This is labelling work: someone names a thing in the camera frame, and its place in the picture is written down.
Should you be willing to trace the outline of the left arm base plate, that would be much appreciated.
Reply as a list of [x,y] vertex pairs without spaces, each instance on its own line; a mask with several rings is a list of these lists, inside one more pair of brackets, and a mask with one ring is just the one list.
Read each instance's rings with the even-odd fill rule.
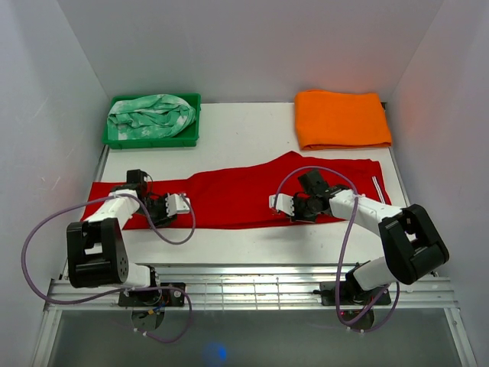
[[163,287],[171,287],[171,290],[159,291],[130,291],[121,292],[118,298],[120,307],[182,307],[185,304],[183,291],[185,283],[161,283]]

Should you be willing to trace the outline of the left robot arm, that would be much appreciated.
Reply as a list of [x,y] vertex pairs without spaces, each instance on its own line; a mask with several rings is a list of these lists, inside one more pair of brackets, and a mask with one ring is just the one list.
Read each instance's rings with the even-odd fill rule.
[[147,188],[149,175],[142,170],[126,173],[126,183],[110,191],[95,213],[67,226],[68,275],[74,288],[136,288],[136,297],[145,305],[156,304],[162,287],[155,271],[129,261],[121,231],[134,214],[150,214],[155,227],[172,223],[189,206],[178,194],[152,194]]

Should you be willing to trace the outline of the red trousers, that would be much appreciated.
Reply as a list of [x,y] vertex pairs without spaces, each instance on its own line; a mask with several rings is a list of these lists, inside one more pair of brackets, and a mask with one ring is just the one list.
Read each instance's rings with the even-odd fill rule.
[[155,194],[185,193],[195,213],[179,216],[173,228],[255,229],[288,226],[291,222],[268,204],[280,190],[295,194],[302,190],[298,176],[287,175],[305,166],[324,167],[322,176],[330,185],[354,184],[358,192],[381,203],[390,203],[381,165],[372,160],[328,160],[303,157],[290,151],[267,163],[205,171],[182,180],[158,180],[150,185]]

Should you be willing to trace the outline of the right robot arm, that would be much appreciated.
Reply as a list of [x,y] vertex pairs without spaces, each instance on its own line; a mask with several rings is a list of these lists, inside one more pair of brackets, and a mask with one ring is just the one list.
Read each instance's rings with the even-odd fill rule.
[[381,240],[384,255],[350,270],[330,291],[335,298],[362,304],[379,287],[410,285],[448,262],[449,251],[422,206],[392,206],[343,184],[331,186],[316,169],[299,176],[299,182],[303,190],[284,196],[278,206],[291,221],[316,222],[321,215],[348,219]]

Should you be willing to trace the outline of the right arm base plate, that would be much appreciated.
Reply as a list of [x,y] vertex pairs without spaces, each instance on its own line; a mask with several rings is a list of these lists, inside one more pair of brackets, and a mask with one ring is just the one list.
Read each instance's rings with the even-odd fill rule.
[[[366,306],[377,294],[382,291],[381,296],[376,301],[375,305],[387,306],[391,304],[390,293],[388,290],[383,291],[382,287],[376,287],[373,290],[365,291],[358,295],[352,296],[344,289],[345,281],[340,282],[339,304],[341,306]],[[335,282],[321,282],[319,288],[313,291],[313,294],[321,297],[322,306],[335,305]]]

